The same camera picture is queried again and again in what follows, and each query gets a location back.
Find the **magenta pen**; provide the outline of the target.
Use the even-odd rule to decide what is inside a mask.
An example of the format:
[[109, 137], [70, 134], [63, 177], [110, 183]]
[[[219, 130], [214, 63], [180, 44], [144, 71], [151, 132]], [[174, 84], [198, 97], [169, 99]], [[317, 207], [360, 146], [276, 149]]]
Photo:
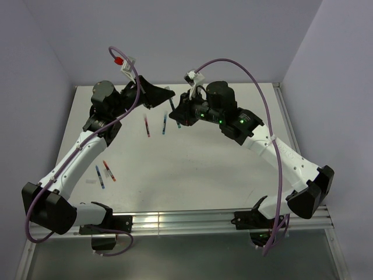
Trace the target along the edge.
[[150, 138], [151, 137], [150, 127], [149, 127], [149, 121], [148, 121], [148, 118], [147, 118], [146, 114], [143, 115], [143, 119], [144, 119], [144, 122], [145, 122], [145, 128], [146, 128], [147, 137]]

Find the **light blue pen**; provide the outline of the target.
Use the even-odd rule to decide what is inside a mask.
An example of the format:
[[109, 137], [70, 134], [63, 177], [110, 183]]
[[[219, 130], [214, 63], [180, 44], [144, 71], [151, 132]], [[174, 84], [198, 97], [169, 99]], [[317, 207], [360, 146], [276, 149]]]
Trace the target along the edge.
[[168, 112], [165, 111], [163, 114], [163, 126], [162, 126], [162, 135], [166, 134], [166, 125], [167, 125]]

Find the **red capped pen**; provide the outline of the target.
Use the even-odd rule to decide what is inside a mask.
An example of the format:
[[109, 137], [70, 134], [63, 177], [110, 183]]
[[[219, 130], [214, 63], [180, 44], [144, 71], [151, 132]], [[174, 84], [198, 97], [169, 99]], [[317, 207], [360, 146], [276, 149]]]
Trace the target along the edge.
[[111, 171], [109, 165], [107, 164], [107, 162], [106, 162], [105, 160], [103, 161], [103, 165], [104, 165], [104, 167], [106, 168], [107, 173], [109, 174], [109, 176], [111, 177], [111, 179], [112, 179], [114, 182], [116, 182], [116, 178], [115, 178], [115, 176], [113, 175], [113, 173], [112, 173], [112, 171]]

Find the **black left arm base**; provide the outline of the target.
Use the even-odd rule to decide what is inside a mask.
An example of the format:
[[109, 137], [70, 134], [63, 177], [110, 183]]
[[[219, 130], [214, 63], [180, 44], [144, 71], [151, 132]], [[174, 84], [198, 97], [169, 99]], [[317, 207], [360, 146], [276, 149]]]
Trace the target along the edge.
[[[118, 256], [127, 252], [133, 245], [131, 235], [133, 225], [132, 215], [113, 215], [99, 225], [84, 225], [79, 228], [80, 235], [91, 235], [91, 247], [94, 253], [103, 257]], [[119, 235], [129, 237], [129, 244], [121, 251], [113, 252]]]

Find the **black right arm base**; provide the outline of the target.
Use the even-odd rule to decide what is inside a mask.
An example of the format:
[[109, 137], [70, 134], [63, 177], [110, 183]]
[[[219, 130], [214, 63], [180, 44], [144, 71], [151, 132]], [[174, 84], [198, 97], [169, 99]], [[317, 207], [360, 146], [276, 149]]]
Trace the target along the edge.
[[275, 219], [267, 219], [258, 211], [236, 211], [230, 221], [236, 230], [250, 230], [251, 242], [264, 248], [269, 241], [275, 224]]

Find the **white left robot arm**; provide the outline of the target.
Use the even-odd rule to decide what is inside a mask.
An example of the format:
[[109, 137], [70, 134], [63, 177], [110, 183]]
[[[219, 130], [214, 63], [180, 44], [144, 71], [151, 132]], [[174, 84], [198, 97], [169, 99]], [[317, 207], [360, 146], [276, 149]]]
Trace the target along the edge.
[[129, 82], [120, 92], [107, 80], [93, 87], [89, 118], [74, 146], [37, 184], [22, 189], [26, 222], [36, 223], [62, 235], [74, 226], [93, 225], [100, 233], [113, 225], [113, 210], [101, 203], [69, 203], [71, 193], [85, 171], [117, 136], [119, 117], [138, 106], [152, 109], [174, 97], [170, 89], [157, 87], [142, 76], [139, 83]]

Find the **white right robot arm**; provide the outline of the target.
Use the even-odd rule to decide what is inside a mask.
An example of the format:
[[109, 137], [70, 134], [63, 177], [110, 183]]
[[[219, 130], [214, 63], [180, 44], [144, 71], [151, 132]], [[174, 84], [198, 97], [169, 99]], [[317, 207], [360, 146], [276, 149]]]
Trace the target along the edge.
[[260, 228], [267, 226], [276, 215], [294, 213], [310, 219], [329, 194], [334, 170], [306, 160], [271, 135], [261, 118], [238, 107], [234, 90], [225, 81], [208, 84], [206, 97], [202, 97], [200, 91], [181, 94], [178, 106], [169, 117], [184, 126], [192, 126], [199, 120], [217, 124], [226, 137], [282, 170], [282, 177], [291, 188], [283, 192], [280, 199], [267, 196], [256, 203], [252, 220]]

